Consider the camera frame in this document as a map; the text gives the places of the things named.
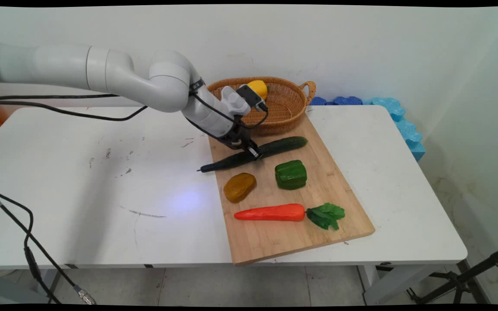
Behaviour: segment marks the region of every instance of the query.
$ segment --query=table leg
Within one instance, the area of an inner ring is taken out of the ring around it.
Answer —
[[[368,291],[368,288],[380,280],[376,266],[358,266],[358,273],[365,291]]]
[[[49,299],[0,277],[0,305],[8,303],[48,303]]]
[[[43,269],[40,270],[41,274],[41,279],[43,280],[44,284],[51,290],[51,285],[53,284],[53,281],[55,281],[55,276],[57,276],[57,269]],[[47,293],[43,290],[42,286],[39,285],[39,283],[36,285],[35,291],[40,293],[41,295],[47,296]]]
[[[379,305],[395,297],[405,289],[416,285],[429,274],[439,269],[433,264],[409,264],[396,266],[380,280],[374,282],[364,293],[367,305]]]

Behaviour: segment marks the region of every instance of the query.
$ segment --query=wicker basket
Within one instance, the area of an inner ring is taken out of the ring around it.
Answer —
[[[268,106],[268,118],[259,126],[251,130],[257,135],[272,135],[287,132],[297,125],[303,116],[306,107],[313,100],[316,92],[316,84],[307,81],[298,86],[286,79],[277,77],[243,77],[234,79],[222,79],[209,86],[207,89],[219,100],[220,92],[224,86],[231,86],[234,90],[242,84],[247,84],[256,79],[261,79],[268,86],[266,105]],[[303,88],[309,87],[309,96],[305,95]],[[257,124],[265,116],[264,112],[258,112],[254,108],[241,120],[252,126]]]

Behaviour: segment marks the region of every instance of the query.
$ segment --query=green bell pepper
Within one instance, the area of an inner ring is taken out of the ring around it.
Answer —
[[[306,184],[306,168],[301,160],[293,160],[275,167],[276,183],[280,189],[293,190]]]

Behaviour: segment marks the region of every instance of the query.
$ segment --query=white wall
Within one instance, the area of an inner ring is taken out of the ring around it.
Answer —
[[[498,251],[498,37],[424,146],[419,164],[477,264]],[[498,303],[498,268],[478,282]]]
[[[327,100],[395,97],[423,134],[421,167],[457,224],[471,263],[498,249],[498,122],[492,122],[498,121],[498,7],[0,8],[0,41],[125,51],[141,76],[152,53],[169,48],[186,55],[207,83],[270,75],[315,81],[316,94]],[[87,93],[0,84],[0,95]],[[137,105],[124,98],[45,102]],[[0,107],[0,117],[14,109]],[[481,282],[498,302],[498,272],[489,273]]]
[[[159,48],[180,51],[207,83],[270,75],[315,81],[318,96],[397,97],[426,138],[454,89],[498,34],[498,8],[186,5],[2,8],[0,41],[81,43],[129,53],[141,76]],[[0,85],[0,94],[55,94]],[[66,90],[69,94],[78,91]],[[135,105],[115,98],[60,106]],[[0,108],[0,115],[6,116]]]

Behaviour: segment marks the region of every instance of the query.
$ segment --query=blue foam block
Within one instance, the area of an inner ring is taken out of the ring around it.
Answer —
[[[338,96],[334,99],[334,103],[339,106],[345,105],[362,105],[362,100],[358,97],[350,96],[349,98]]]
[[[414,124],[405,119],[405,109],[401,107],[401,103],[394,98],[374,97],[366,104],[380,105],[387,109],[391,118],[395,121],[395,125],[397,126],[397,129],[399,129],[401,136],[403,136],[405,143],[409,146],[415,160],[419,161],[425,154],[425,148],[420,143],[421,134],[416,131],[416,126]]]
[[[414,124],[408,122],[404,117],[402,117],[399,122],[395,122],[395,125],[399,129],[401,136],[403,136],[409,148],[413,148],[420,143],[421,134],[416,131],[416,126]]]
[[[411,153],[413,156],[415,156],[416,162],[418,162],[425,154],[425,148],[421,145],[421,143],[417,143],[416,146],[411,148]]]
[[[310,105],[311,106],[324,106],[324,105],[326,105],[326,100],[323,99],[322,97],[315,96],[313,98],[312,102],[310,102]]]
[[[401,117],[399,122],[395,122],[397,129],[403,136],[405,143],[409,146],[412,155],[415,157],[416,161],[419,161],[425,154],[425,148],[421,145],[421,134],[416,131],[416,126],[411,122],[408,122],[405,117]]]
[[[405,115],[405,109],[401,107],[401,103],[395,98],[374,97],[369,105],[380,105],[385,107],[395,122],[399,122]]]

